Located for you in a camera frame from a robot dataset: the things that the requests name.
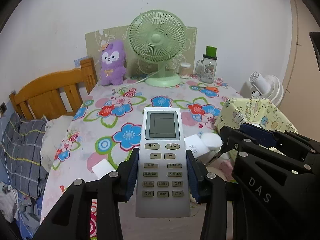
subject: plaid blanket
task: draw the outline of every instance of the plaid blanket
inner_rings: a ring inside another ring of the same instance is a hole
[[[7,166],[11,186],[35,199],[43,194],[48,177],[40,164],[45,124],[42,120],[22,120],[15,112],[0,146],[0,159]]]

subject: red flower pattern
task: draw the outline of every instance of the red flower pattern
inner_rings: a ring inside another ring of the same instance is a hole
[[[60,153],[62,153],[62,150],[61,150],[61,149],[58,149],[58,150],[57,150],[57,153],[56,153],[56,155],[55,155],[55,157],[54,157],[55,160],[58,159],[58,155],[59,155]]]
[[[76,139],[77,139],[77,137],[78,137],[78,135],[77,135],[77,134],[74,134],[74,135],[72,135],[72,136],[70,137],[69,141],[75,142]]]
[[[115,109],[114,105],[104,106],[104,107],[102,107],[101,111],[99,111],[98,115],[101,115],[102,117],[107,117],[111,114],[111,111],[113,109]]]
[[[128,91],[123,94],[124,97],[132,98],[134,97],[134,92],[133,91]]]
[[[199,105],[199,104],[188,105],[188,108],[190,109],[191,113],[193,113],[193,114],[204,115],[204,113],[205,113],[205,111],[202,110],[201,105]]]
[[[219,93],[219,89],[215,88],[215,87],[206,87],[205,89]]]

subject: remote button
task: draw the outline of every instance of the remote button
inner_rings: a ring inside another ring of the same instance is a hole
[[[142,196],[143,197],[153,197],[153,191],[143,190],[142,191]]]
[[[147,150],[158,150],[158,149],[160,149],[160,144],[158,144],[158,143],[146,143],[144,145],[144,147]]]
[[[169,169],[182,168],[182,163],[169,163],[168,168]]]
[[[159,164],[158,163],[145,163],[143,165],[144,168],[158,168]]]
[[[158,181],[158,187],[169,187],[168,181]]]
[[[144,171],[143,177],[158,177],[157,172]]]
[[[165,160],[170,160],[170,159],[175,159],[176,158],[176,154],[175,153],[165,153],[164,154],[164,159]]]
[[[182,180],[176,180],[172,182],[172,187],[182,187],[183,181]]]
[[[169,191],[158,191],[157,196],[158,197],[169,197]]]
[[[173,191],[172,196],[173,197],[183,197],[183,190]]]
[[[154,183],[153,181],[151,181],[151,180],[144,180],[144,181],[142,182],[142,185],[143,185],[144,187],[153,187],[153,186],[155,185],[155,183]]]
[[[168,177],[182,177],[182,172],[168,172]]]
[[[169,143],[165,147],[169,150],[177,150],[180,148],[180,145],[177,143]]]
[[[161,153],[150,153],[150,159],[161,160]]]

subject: wooden bed frame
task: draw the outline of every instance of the wooden bed frame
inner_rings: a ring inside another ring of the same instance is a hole
[[[39,77],[24,86],[18,94],[11,94],[15,111],[26,119],[41,119],[45,115],[49,120],[61,115],[75,115],[82,105],[82,99],[76,84],[84,82],[88,94],[97,84],[97,75],[93,59],[80,61],[81,68],[59,71]],[[59,89],[66,92],[72,112],[67,112],[60,96]]]

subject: wall socket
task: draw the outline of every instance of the wall socket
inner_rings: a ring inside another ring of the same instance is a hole
[[[5,105],[5,103],[3,102],[0,106],[0,115],[3,116],[3,114],[5,113],[5,111],[7,111],[7,106]]]

